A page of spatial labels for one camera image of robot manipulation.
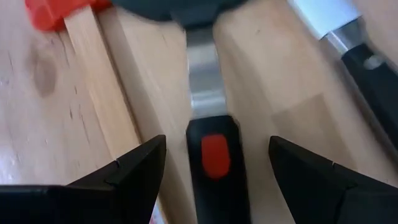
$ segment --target metal shaft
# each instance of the metal shaft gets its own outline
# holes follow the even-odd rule
[[[211,26],[187,30],[187,54],[193,119],[228,114]]]

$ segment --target knife handle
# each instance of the knife handle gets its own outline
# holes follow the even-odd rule
[[[234,119],[190,121],[187,144],[198,223],[250,223],[246,169]]]
[[[377,120],[398,149],[398,76],[366,45],[361,44],[342,57],[346,68]]]

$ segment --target red dot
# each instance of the red dot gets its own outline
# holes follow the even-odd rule
[[[231,159],[228,144],[222,134],[201,139],[201,161],[207,176],[212,179],[220,179],[228,174]]]

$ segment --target wooden countertop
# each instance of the wooden countertop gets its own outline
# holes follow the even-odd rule
[[[398,4],[355,3],[374,45],[398,63]],[[68,34],[34,31],[22,1],[0,5],[0,182],[67,184],[111,161]],[[115,8],[99,21],[143,140],[167,136],[160,195],[171,223],[195,223],[183,32]],[[241,127],[254,223],[294,223],[269,163],[271,135],[398,187],[393,159],[286,1],[227,12],[215,35],[229,110]]]

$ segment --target wood grain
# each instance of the wood grain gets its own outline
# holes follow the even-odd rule
[[[108,55],[91,7],[79,9],[65,24],[83,69],[87,89],[114,159],[140,145],[139,136],[124,100],[118,76]]]

